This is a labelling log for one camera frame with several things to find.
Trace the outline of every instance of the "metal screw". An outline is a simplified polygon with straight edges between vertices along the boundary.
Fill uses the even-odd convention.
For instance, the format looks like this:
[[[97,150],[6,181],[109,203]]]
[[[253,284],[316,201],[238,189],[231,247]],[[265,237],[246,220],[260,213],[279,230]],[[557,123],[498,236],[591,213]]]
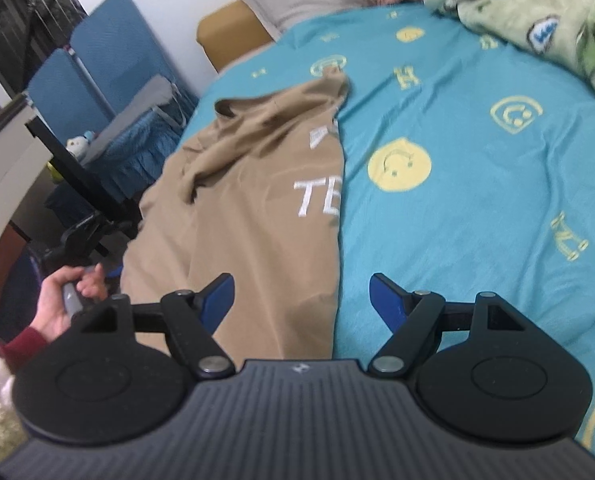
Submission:
[[[231,362],[221,355],[211,355],[199,360],[199,368],[207,374],[218,374],[228,369]]]
[[[392,374],[404,368],[404,361],[394,355],[383,355],[373,360],[373,368],[378,372]]]

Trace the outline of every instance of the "green blanket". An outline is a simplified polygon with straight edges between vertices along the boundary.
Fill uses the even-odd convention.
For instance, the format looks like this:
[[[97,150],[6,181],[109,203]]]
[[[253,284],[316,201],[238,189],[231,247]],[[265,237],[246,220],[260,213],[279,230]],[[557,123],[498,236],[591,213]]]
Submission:
[[[424,0],[471,30],[567,67],[595,89],[595,0]]]

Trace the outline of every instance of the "bed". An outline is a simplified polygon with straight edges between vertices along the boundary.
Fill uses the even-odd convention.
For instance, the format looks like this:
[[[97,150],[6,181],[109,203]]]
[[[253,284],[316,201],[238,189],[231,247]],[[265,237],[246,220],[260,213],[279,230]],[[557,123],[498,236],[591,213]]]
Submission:
[[[181,143],[219,98],[342,68],[334,356],[366,364],[390,335],[370,305],[374,272],[449,301],[494,290],[591,374],[578,439],[595,453],[595,92],[419,3],[336,10],[278,37],[240,0],[207,16],[197,37],[215,68],[240,60],[205,92]]]

